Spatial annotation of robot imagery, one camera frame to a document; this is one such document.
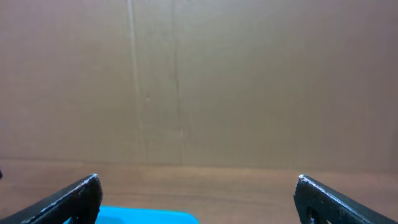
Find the blue block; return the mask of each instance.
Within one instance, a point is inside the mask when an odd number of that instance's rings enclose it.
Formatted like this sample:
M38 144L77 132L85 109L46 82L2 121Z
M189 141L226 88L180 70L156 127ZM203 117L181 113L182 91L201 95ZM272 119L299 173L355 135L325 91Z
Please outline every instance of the blue block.
M95 224L198 224L184 212L100 206Z

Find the wooden table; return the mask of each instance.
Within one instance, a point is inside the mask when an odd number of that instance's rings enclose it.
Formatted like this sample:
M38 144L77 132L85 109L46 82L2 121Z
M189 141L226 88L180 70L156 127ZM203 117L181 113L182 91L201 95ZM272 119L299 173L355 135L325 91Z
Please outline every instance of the wooden table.
M308 174L398 220L398 174L0 160L0 218L96 172L103 205L178 210L201 223L300 223L293 193Z

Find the cardboard wall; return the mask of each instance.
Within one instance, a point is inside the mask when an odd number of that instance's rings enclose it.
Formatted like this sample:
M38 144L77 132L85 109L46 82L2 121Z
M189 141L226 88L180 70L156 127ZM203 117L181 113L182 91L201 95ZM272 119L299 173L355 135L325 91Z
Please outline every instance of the cardboard wall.
M395 0L0 2L0 158L398 170Z

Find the blue object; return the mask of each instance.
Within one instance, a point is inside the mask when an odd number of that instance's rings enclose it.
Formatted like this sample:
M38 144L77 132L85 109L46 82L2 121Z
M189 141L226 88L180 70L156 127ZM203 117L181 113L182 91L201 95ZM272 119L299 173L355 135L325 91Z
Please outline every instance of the blue object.
M184 212L100 206L95 224L198 224Z

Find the table surface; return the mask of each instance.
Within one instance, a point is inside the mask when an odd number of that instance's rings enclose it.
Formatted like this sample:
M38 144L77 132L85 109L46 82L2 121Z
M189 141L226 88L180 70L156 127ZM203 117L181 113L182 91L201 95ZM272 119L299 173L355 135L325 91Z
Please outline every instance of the table surface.
M97 173L103 205L183 211L201 223L300 223L293 193L297 177L307 174L398 220L395 173L21 160L0 160L0 169L0 218Z

